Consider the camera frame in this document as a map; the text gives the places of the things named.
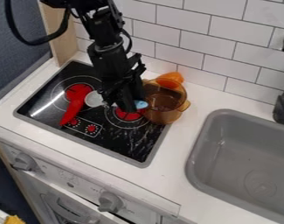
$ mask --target stove knob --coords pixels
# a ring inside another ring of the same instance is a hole
[[[78,119],[73,118],[73,119],[70,121],[70,124],[71,124],[72,126],[75,126],[75,125],[77,125],[79,122],[80,122],[80,121],[79,121]]]
[[[100,205],[98,210],[100,212],[110,212],[118,213],[122,208],[124,208],[124,202],[111,192],[103,192],[99,197]]]
[[[93,125],[93,124],[89,125],[89,126],[87,127],[87,131],[88,131],[88,132],[94,132],[94,131],[96,131],[96,126]]]
[[[21,152],[16,156],[15,162],[11,167],[15,170],[30,172],[35,171],[38,165],[32,157]]]

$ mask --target oven knob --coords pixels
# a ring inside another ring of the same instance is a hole
[[[18,171],[21,170],[30,172],[35,171],[38,165],[32,157],[21,152],[16,156],[15,161],[11,165],[11,167]]]
[[[118,213],[122,208],[124,208],[124,202],[111,192],[103,192],[99,197],[100,205],[98,210],[100,212],[110,212]]]

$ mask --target white countertop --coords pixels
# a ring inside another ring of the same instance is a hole
[[[78,52],[74,58],[89,62],[82,52]],[[184,86],[191,101],[190,108],[171,125],[151,165],[140,169],[13,116],[13,111],[58,70],[53,60],[50,60],[5,96],[0,101],[0,127],[95,167],[102,171],[103,175],[104,173],[112,174],[120,181],[111,185],[115,184],[120,189],[122,181],[126,180],[129,184],[140,186],[177,203],[181,206],[179,218],[184,221],[199,224],[275,223],[200,192],[188,182],[184,174],[185,162],[190,155],[192,145],[204,119],[212,111],[235,109],[270,120],[273,106],[185,82]],[[147,78],[155,76],[157,76],[155,73],[145,74]]]

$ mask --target wooden frame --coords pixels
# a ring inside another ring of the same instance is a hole
[[[64,9],[53,9],[43,3],[39,3],[39,8],[45,24],[47,33],[53,33],[58,30],[63,19]],[[68,30],[59,38],[50,43],[52,54],[59,67],[64,65],[77,51],[77,40],[73,24],[70,17]]]

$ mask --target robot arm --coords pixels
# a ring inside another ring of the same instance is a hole
[[[124,21],[113,0],[40,0],[53,8],[64,8],[65,15],[59,29],[46,37],[33,41],[25,40],[15,25],[10,0],[5,0],[6,17],[13,34],[27,45],[44,44],[62,35],[67,27],[72,10],[87,30],[94,42],[87,53],[102,81],[100,94],[104,102],[111,106],[114,102],[125,112],[136,112],[135,101],[144,101],[141,75],[146,70],[141,54],[127,57],[132,42],[123,29]],[[123,47],[121,33],[129,38],[128,49]]]

